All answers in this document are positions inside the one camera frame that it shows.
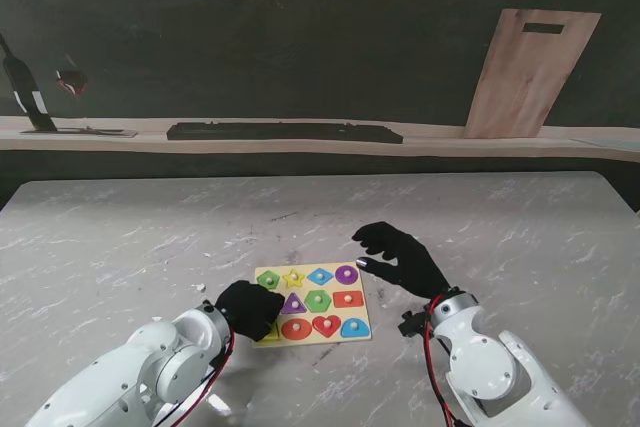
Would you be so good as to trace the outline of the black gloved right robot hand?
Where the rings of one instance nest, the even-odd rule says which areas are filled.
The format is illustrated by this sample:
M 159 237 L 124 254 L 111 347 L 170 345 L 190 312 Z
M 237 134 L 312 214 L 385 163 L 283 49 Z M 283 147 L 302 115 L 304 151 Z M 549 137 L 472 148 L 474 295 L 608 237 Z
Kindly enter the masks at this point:
M 357 259 L 359 268 L 424 299 L 434 299 L 450 288 L 427 248 L 410 234 L 387 222 L 359 228 L 352 240 L 366 256 Z

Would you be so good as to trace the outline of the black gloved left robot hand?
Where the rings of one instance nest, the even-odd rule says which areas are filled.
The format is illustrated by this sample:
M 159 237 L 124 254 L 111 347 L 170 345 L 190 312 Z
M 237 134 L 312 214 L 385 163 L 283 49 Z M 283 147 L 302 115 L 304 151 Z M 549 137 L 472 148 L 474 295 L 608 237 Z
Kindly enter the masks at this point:
M 214 306 L 236 334 L 258 342 L 271 332 L 284 303 L 282 294 L 239 280 L 219 295 Z

